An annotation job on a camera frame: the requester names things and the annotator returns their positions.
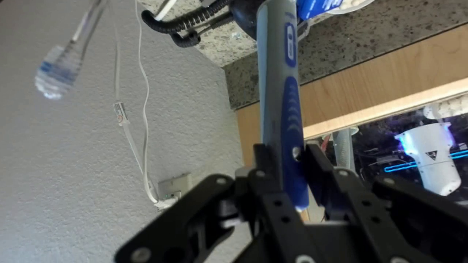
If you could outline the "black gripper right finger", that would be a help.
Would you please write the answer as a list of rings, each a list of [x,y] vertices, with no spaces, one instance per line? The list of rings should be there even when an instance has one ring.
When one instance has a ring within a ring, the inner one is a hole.
[[[325,152],[307,143],[306,180],[317,205],[332,221],[348,221],[374,259],[390,263],[466,263],[468,210],[452,196],[434,194],[396,177],[364,183],[333,167]]]

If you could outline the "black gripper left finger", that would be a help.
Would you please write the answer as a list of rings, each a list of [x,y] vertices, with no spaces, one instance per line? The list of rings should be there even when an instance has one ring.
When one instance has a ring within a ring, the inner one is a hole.
[[[114,263],[203,263],[241,224],[251,241],[232,263],[298,263],[313,257],[306,225],[284,191],[272,149],[254,148],[244,177],[212,174],[130,237]]]

